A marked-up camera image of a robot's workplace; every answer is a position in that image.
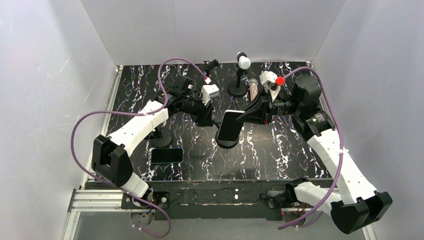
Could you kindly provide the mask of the black phone silver edge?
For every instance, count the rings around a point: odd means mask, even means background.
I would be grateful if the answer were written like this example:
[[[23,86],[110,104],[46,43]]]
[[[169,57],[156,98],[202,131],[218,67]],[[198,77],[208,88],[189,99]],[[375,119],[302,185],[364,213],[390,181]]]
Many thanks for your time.
[[[243,122],[237,122],[237,117],[243,114],[242,110],[228,109],[224,112],[220,125],[218,138],[220,140],[234,141],[240,136],[240,132],[244,126]]]

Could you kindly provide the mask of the black phone stand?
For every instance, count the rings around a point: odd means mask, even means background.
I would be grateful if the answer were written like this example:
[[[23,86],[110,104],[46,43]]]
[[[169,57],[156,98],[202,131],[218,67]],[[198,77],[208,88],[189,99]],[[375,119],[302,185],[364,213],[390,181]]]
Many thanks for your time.
[[[152,130],[144,140],[149,141],[153,148],[164,149],[171,146],[173,134],[168,128],[157,126]]]
[[[239,139],[240,137],[238,137],[236,140],[234,141],[230,141],[230,140],[222,140],[219,139],[219,132],[220,132],[220,127],[221,127],[221,123],[218,122],[217,120],[213,119],[213,124],[217,127],[217,131],[215,133],[215,142],[216,144],[223,148],[223,149],[231,149],[234,148],[238,143],[239,143]]]

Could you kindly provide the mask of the black phone stand front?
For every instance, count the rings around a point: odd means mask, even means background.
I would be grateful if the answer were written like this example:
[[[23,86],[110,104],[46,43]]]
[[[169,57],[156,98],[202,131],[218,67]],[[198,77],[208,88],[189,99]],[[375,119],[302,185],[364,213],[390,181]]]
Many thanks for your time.
[[[153,148],[164,149],[171,146],[173,134],[168,128],[157,126],[152,130],[144,140],[149,141]]]

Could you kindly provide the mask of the black phone blue edge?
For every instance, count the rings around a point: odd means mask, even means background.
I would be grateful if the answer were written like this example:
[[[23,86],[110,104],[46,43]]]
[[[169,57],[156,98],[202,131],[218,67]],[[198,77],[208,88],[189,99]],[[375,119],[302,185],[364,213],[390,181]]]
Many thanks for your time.
[[[152,164],[175,164],[183,161],[182,148],[155,148],[151,151]]]

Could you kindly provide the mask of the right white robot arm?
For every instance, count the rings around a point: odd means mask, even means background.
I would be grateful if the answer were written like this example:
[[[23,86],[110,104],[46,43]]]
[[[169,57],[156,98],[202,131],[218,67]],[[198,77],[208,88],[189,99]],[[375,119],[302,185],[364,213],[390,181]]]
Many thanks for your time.
[[[393,200],[380,192],[359,170],[347,148],[331,111],[320,106],[326,92],[317,75],[302,74],[295,79],[290,95],[280,94],[282,76],[264,71],[251,104],[237,118],[239,122],[268,124],[275,115],[291,116],[298,134],[314,150],[330,172],[333,182],[325,190],[301,177],[286,184],[278,195],[261,196],[274,204],[305,203],[312,211],[329,215],[344,234],[351,234],[380,220]]]

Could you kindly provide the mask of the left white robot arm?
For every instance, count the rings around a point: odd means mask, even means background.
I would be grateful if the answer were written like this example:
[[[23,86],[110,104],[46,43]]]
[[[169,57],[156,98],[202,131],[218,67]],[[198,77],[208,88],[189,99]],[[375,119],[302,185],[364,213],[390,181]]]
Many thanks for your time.
[[[162,137],[159,126],[172,115],[182,112],[190,114],[199,127],[212,127],[212,98],[219,96],[220,90],[210,78],[198,90],[195,81],[185,77],[182,86],[169,86],[159,90],[155,98],[149,100],[141,110],[120,129],[93,141],[91,168],[114,186],[143,197],[149,185],[133,171],[130,157],[144,140]]]

